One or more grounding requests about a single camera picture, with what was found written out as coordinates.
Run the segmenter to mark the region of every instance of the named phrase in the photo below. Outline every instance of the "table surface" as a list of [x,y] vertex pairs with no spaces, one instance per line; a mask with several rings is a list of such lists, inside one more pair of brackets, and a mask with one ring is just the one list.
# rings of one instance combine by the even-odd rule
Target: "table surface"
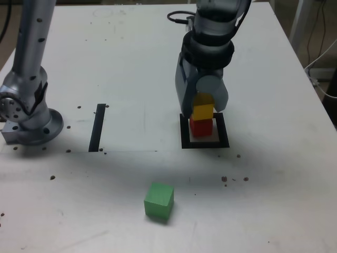
[[[336,252],[336,131],[269,4],[224,70],[228,149],[181,149],[180,9],[195,5],[55,9],[42,65],[65,128],[37,147],[1,138],[0,252]],[[88,153],[98,103],[104,152]],[[153,181],[174,186],[168,223],[144,213]]]

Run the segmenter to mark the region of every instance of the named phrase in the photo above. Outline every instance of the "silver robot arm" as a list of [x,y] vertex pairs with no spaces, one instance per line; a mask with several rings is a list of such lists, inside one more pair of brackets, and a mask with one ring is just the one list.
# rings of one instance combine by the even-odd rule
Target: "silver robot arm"
[[0,87],[0,114],[7,143],[36,145],[55,138],[62,116],[45,98],[47,73],[41,67],[56,0],[24,0],[14,64]]
[[[0,114],[7,120],[2,135],[7,143],[42,144],[63,128],[62,116],[47,107],[47,74],[41,67],[55,3],[56,0],[24,0],[13,68],[0,87]],[[250,3],[251,0],[197,1],[193,27],[183,39],[175,75],[185,117],[192,114],[198,91],[212,94],[217,111],[225,109],[228,93],[222,81],[223,68],[231,61],[231,39]]]
[[228,92],[223,69],[231,62],[231,39],[244,20],[251,0],[198,0],[192,30],[183,39],[175,73],[175,86],[184,117],[193,112],[197,92],[210,93],[216,111],[225,109]]

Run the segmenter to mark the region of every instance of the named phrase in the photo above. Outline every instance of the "yellow cube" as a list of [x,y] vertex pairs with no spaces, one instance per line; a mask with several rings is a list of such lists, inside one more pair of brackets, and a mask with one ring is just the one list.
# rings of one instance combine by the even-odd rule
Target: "yellow cube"
[[209,93],[198,92],[193,101],[193,120],[213,118],[214,99]]

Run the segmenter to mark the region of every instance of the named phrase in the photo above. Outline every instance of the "red cube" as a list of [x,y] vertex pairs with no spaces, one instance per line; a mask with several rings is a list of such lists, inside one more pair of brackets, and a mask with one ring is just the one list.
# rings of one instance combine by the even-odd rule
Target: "red cube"
[[193,120],[192,116],[190,117],[190,127],[192,135],[194,137],[202,137],[212,135],[213,131],[213,120]]

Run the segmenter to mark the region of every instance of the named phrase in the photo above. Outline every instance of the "floor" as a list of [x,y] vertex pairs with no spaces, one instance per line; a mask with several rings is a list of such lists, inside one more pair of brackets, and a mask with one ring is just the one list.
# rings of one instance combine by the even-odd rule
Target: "floor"
[[[184,3],[194,3],[195,0],[103,0],[102,4],[184,4]],[[296,8],[297,8],[298,0],[276,0],[276,10],[275,14],[279,19],[279,22],[287,36],[290,34],[292,22],[295,16]],[[315,21],[316,13],[320,2],[315,2],[311,9],[310,18],[308,24],[306,26],[305,35],[303,38],[303,42],[298,52],[298,57],[303,65],[303,67],[308,65],[309,58],[307,53],[307,43],[309,40],[309,36],[311,33],[311,29],[313,27],[313,23]],[[0,69],[3,67],[8,57],[12,53],[13,49],[16,45],[17,32],[21,17],[22,7],[20,5],[13,5],[12,8],[12,18],[9,23],[9,27],[7,33],[0,44]],[[0,5],[0,26],[5,21],[7,7],[5,5]],[[337,16],[335,13],[337,12],[337,1],[335,0],[327,0],[325,5],[325,18],[326,18],[326,36],[323,44],[323,52],[329,45],[337,38]],[[316,29],[313,33],[311,44],[310,44],[310,54],[311,61],[315,59],[319,53],[321,41],[323,36],[323,18],[322,14],[320,14],[320,18],[316,25]],[[337,46],[332,48],[321,60],[319,60],[315,67],[336,67],[336,59],[337,59]],[[324,89],[326,89],[327,84],[322,84]]]

